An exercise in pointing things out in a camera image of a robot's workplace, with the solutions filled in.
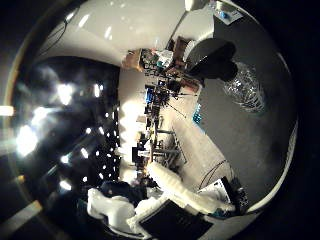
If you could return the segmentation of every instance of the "black object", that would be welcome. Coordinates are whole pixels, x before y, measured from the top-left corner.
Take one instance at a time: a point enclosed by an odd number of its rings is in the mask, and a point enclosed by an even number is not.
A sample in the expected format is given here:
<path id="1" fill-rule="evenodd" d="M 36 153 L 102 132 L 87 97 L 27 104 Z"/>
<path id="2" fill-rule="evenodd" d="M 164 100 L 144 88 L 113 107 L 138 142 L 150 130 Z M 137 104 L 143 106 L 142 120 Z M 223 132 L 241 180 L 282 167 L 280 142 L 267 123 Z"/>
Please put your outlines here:
<path id="1" fill-rule="evenodd" d="M 129 200 L 134 207 L 138 206 L 141 200 L 147 199 L 146 189 L 140 186 L 131 187 L 127 182 L 104 181 L 99 188 L 106 197 L 122 196 Z"/>
<path id="2" fill-rule="evenodd" d="M 143 147 L 132 147 L 132 162 L 136 164 L 141 164 L 143 162 L 143 157 L 138 156 L 138 151 L 139 150 L 145 150 Z"/>
<path id="3" fill-rule="evenodd" d="M 175 93 L 179 93 L 181 89 L 181 83 L 175 80 L 171 80 L 168 82 L 167 88 Z"/>
<path id="4" fill-rule="evenodd" d="M 230 81 L 238 71 L 231 61 L 235 52 L 232 42 L 219 38 L 205 39 L 191 50 L 186 60 L 186 74 L 200 81 L 204 78 Z"/>
<path id="5" fill-rule="evenodd" d="M 213 225 L 203 215 L 192 215 L 170 200 L 139 223 L 157 239 L 184 240 L 198 239 Z"/>
<path id="6" fill-rule="evenodd" d="M 230 200 L 236 207 L 236 214 L 244 215 L 249 209 L 249 201 L 239 179 L 235 177 L 229 183 L 227 178 L 223 177 L 221 181 L 230 196 Z"/>

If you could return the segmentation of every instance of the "wall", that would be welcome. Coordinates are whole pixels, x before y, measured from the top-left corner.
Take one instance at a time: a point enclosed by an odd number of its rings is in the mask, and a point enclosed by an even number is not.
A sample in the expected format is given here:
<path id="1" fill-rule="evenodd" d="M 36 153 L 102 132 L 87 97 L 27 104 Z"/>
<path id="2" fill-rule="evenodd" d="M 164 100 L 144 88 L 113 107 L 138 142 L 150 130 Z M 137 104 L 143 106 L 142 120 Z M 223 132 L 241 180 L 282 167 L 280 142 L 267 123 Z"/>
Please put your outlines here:
<path id="1" fill-rule="evenodd" d="M 136 176 L 135 168 L 132 165 L 131 150 L 136 146 L 136 133 L 145 126 L 137 123 L 137 117 L 143 115 L 144 85 L 156 81 L 155 78 L 145 77 L 143 73 L 135 70 L 120 70 L 118 96 L 120 100 L 119 111 L 119 132 L 121 148 L 127 153 L 123 157 L 122 167 L 120 169 L 120 178 L 129 181 Z"/>
<path id="2" fill-rule="evenodd" d="M 41 58 L 71 55 L 120 66 L 129 49 L 164 48 L 183 13 L 180 0 L 91 0 L 81 5 L 60 41 Z"/>
<path id="3" fill-rule="evenodd" d="M 211 8 L 206 6 L 203 9 L 189 12 L 173 35 L 173 39 L 183 36 L 198 41 L 212 37 L 213 31 L 213 13 Z"/>

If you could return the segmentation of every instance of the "water bottle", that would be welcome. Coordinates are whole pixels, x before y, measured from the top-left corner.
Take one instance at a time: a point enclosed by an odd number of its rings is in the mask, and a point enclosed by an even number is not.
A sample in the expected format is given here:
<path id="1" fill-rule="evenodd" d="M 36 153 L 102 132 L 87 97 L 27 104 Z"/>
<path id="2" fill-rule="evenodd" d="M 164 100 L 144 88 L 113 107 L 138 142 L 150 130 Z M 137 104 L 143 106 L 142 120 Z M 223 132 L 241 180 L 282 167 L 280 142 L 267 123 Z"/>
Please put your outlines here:
<path id="1" fill-rule="evenodd" d="M 244 63 L 236 62 L 236 76 L 224 82 L 224 91 L 233 101 L 249 113 L 265 111 L 265 93 L 257 80 L 255 70 Z"/>

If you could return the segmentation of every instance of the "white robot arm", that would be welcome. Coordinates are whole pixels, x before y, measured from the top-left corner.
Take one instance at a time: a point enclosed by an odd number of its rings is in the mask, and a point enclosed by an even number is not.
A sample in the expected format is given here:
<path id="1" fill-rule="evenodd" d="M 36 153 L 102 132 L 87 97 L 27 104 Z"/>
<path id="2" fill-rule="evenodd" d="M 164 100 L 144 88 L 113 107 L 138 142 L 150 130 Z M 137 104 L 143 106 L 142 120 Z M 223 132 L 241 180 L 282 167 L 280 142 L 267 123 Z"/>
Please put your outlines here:
<path id="1" fill-rule="evenodd" d="M 200 195 L 187 189 L 180 177 L 159 163 L 152 162 L 148 165 L 150 176 L 157 182 L 172 201 L 184 202 L 203 214 L 213 214 L 217 209 L 223 211 L 234 211 L 235 206 L 221 202 L 209 196 Z"/>
<path id="2" fill-rule="evenodd" d="M 103 196 L 99 190 L 91 188 L 88 191 L 87 212 L 96 219 L 103 219 L 103 216 L 107 216 L 111 228 L 131 232 L 126 220 L 133 217 L 135 211 L 134 206 L 125 197 L 108 198 Z"/>

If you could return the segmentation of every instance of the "cable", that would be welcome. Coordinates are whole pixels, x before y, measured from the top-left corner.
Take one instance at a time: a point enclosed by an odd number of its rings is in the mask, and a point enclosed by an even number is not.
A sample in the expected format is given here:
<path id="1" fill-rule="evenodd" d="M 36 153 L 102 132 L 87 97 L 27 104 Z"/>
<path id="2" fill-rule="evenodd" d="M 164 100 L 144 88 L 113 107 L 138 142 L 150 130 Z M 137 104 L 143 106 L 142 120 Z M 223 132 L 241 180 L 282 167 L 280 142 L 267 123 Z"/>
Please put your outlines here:
<path id="1" fill-rule="evenodd" d="M 215 166 L 215 168 L 214 168 L 214 170 L 213 170 L 213 172 L 212 172 L 212 174 L 211 174 L 211 176 L 210 176 L 210 178 L 208 179 L 208 181 L 207 181 L 207 185 L 206 186 L 208 186 L 209 185 L 209 182 L 210 182 L 210 180 L 211 180 L 211 178 L 212 178 L 212 176 L 213 176 L 213 174 L 218 170 L 218 168 L 223 164 L 223 163 L 225 163 L 225 162 L 227 162 L 227 160 L 225 159 L 225 160 L 223 160 L 223 161 L 221 161 L 221 162 L 219 162 L 216 166 Z"/>
<path id="2" fill-rule="evenodd" d="M 42 51 L 41 53 L 39 53 L 38 56 L 41 56 L 41 55 L 45 54 L 46 52 L 48 52 L 52 47 L 54 47 L 54 46 L 60 41 L 60 39 L 62 38 L 62 36 L 63 36 L 64 33 L 66 32 L 66 29 L 67 29 L 67 26 L 68 26 L 67 20 L 64 19 L 63 22 L 64 22 L 64 27 L 63 27 L 63 31 L 62 31 L 61 35 L 59 36 L 59 38 L 58 38 L 56 41 L 54 41 L 54 42 L 51 44 L 51 46 L 49 46 L 47 49 L 45 49 L 44 51 Z"/>
<path id="3" fill-rule="evenodd" d="M 215 168 L 218 168 L 222 163 L 224 163 L 224 162 L 226 162 L 227 160 L 222 160 L 220 163 L 218 163 L 217 165 L 215 165 L 213 168 L 211 168 L 211 170 L 203 177 L 203 179 L 202 179 L 202 181 L 201 181 L 201 183 L 200 183 L 200 185 L 199 185 L 199 188 L 198 188 L 198 190 L 200 190 L 201 189 L 201 187 L 202 187 L 202 184 L 203 184 L 203 182 L 204 182 L 204 180 L 206 179 L 206 177 L 212 172 L 212 171 L 216 171 L 217 169 L 215 169 Z"/>

